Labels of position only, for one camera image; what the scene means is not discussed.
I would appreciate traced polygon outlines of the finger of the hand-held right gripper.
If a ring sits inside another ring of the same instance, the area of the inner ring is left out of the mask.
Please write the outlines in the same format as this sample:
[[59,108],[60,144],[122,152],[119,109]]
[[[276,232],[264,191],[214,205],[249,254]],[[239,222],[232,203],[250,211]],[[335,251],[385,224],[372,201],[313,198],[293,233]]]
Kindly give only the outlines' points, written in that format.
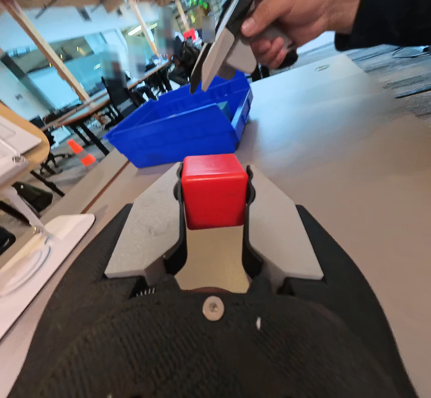
[[223,28],[216,36],[202,65],[202,91],[206,92],[216,76],[224,80],[231,80],[236,70],[228,66],[224,61],[227,58],[232,45],[234,44],[234,35],[227,29]]
[[190,78],[190,93],[192,95],[201,85],[202,91],[207,91],[215,75],[216,52],[214,43],[206,43],[197,59]]

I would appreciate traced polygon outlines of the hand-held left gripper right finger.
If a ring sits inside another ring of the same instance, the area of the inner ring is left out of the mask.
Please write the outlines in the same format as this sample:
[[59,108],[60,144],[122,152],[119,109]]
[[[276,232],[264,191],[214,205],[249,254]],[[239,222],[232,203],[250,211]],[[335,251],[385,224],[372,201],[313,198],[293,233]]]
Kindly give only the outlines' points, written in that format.
[[324,273],[294,201],[255,166],[248,175],[242,264],[250,280],[321,280]]

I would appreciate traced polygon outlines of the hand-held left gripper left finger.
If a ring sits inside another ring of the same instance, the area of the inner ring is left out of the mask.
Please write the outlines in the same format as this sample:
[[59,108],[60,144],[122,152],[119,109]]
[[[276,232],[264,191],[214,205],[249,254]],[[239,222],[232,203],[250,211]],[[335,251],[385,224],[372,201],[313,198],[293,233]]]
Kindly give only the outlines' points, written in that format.
[[180,239],[180,205],[174,195],[180,163],[134,201],[105,269],[107,278],[163,278],[164,256]]

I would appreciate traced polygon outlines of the blue plastic storage bin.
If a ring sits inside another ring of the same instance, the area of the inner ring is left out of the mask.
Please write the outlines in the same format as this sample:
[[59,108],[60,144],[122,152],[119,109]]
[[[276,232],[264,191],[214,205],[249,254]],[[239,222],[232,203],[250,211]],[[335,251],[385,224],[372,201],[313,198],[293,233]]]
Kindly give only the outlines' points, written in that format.
[[[136,168],[181,162],[187,156],[234,153],[251,110],[250,83],[237,71],[231,80],[215,77],[209,89],[194,95],[186,84],[148,101],[104,139]],[[231,122],[217,103],[228,101]]]

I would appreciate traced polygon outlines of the red magnetic cube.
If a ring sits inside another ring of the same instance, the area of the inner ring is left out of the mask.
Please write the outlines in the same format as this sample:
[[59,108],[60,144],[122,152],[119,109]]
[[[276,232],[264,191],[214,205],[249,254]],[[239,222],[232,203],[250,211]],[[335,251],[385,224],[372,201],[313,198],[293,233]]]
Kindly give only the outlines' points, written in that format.
[[185,157],[181,188],[187,228],[244,225],[248,179],[233,153]]

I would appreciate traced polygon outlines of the person's right hand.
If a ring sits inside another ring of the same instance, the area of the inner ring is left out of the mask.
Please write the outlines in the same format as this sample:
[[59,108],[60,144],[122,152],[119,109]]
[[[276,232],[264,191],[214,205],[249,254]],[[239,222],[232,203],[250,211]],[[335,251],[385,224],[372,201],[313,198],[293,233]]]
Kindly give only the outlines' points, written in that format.
[[297,47],[327,31],[350,34],[360,0],[257,0],[257,5],[241,27],[251,40],[256,61],[270,69],[278,68],[287,55],[283,38],[265,39],[263,30],[272,24]]

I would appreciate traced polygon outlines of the black office chair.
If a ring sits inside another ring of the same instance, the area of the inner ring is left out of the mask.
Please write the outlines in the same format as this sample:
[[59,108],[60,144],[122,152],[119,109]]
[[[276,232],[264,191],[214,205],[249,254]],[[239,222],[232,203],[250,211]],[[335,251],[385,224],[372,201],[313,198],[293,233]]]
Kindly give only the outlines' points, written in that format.
[[123,118],[131,115],[146,102],[139,92],[136,92],[133,88],[128,88],[128,80],[130,78],[125,73],[120,73],[117,77],[101,77],[113,108]]

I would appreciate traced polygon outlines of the orange traffic cone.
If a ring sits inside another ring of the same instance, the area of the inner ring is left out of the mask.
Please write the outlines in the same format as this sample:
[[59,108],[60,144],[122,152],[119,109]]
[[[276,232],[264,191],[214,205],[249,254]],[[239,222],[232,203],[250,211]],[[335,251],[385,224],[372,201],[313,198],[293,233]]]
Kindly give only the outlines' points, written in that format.
[[93,155],[88,153],[83,149],[81,145],[79,145],[76,141],[70,139],[67,141],[68,146],[72,150],[72,152],[79,158],[83,166],[87,171],[90,171],[95,166],[97,166],[97,160]]

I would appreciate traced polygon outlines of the white stand with wooden board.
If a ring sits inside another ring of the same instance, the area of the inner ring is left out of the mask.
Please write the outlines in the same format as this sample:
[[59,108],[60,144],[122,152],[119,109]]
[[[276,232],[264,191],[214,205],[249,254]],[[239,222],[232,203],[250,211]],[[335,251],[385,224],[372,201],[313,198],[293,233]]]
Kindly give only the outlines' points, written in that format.
[[28,219],[33,236],[0,272],[0,336],[9,332],[26,308],[93,226],[91,213],[61,215],[43,224],[18,195],[13,183],[47,157],[49,142],[43,132],[1,103],[1,116],[41,139],[24,154],[1,146],[1,198]]

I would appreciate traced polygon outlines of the black bag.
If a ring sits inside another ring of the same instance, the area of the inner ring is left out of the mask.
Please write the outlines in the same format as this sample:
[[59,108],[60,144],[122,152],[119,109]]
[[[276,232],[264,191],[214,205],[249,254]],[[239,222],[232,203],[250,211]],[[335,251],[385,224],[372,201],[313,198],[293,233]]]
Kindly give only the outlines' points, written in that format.
[[18,195],[38,213],[44,211],[52,203],[53,194],[51,192],[20,181],[15,182],[13,187]]

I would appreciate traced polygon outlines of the background office desk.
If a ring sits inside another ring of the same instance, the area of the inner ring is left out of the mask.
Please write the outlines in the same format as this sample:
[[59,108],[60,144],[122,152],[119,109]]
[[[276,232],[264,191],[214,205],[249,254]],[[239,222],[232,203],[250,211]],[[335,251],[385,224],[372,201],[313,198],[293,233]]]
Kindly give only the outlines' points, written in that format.
[[[154,65],[149,71],[146,71],[144,76],[138,80],[129,80],[127,85],[129,89],[134,89],[136,86],[144,83],[147,79],[154,76],[156,73],[168,66],[168,60],[162,60],[158,65]],[[114,73],[113,77],[117,77],[121,72]],[[83,132],[82,139],[85,143],[93,143],[101,153],[105,156],[109,154],[108,149],[103,145],[102,141],[94,135],[94,133],[88,128],[87,122],[92,118],[100,114],[105,109],[109,109],[111,112],[111,123],[116,125],[121,122],[124,118],[121,117],[111,104],[110,97],[107,93],[106,88],[95,97],[90,98],[87,102],[77,106],[76,108],[66,112],[64,115],[46,124],[43,127],[43,131],[48,131],[50,128],[69,127],[75,133]]]

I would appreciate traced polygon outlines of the printed instruction sheet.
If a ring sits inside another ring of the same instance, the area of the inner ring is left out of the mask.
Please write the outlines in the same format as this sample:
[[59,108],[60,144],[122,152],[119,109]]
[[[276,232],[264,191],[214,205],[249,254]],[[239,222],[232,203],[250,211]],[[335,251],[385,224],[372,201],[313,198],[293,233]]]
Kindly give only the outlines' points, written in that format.
[[41,143],[39,137],[2,116],[0,117],[0,139],[1,146],[19,154],[27,153]]

